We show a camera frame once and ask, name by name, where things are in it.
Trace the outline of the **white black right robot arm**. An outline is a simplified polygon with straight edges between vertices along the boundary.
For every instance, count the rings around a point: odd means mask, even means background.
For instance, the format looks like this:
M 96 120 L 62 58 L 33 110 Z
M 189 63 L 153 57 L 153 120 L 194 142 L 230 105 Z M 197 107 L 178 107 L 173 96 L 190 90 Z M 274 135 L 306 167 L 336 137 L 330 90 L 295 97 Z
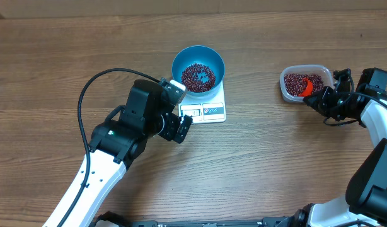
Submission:
M 363 70 L 355 84 L 350 69 L 334 71 L 334 87 L 304 97 L 307 106 L 335 126 L 357 122 L 369 132 L 373 151 L 359 167 L 345 195 L 309 204 L 290 226 L 387 226 L 387 71 Z

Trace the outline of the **orange measuring scoop blue handle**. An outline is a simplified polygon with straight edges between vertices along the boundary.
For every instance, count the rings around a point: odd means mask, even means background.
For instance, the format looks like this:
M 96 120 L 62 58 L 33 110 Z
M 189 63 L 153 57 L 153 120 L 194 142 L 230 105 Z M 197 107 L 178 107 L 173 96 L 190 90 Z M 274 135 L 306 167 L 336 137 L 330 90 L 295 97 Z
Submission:
M 313 83 L 308 78 L 304 78 L 303 81 L 306 82 L 306 87 L 300 94 L 298 94 L 300 97 L 309 96 L 313 92 Z

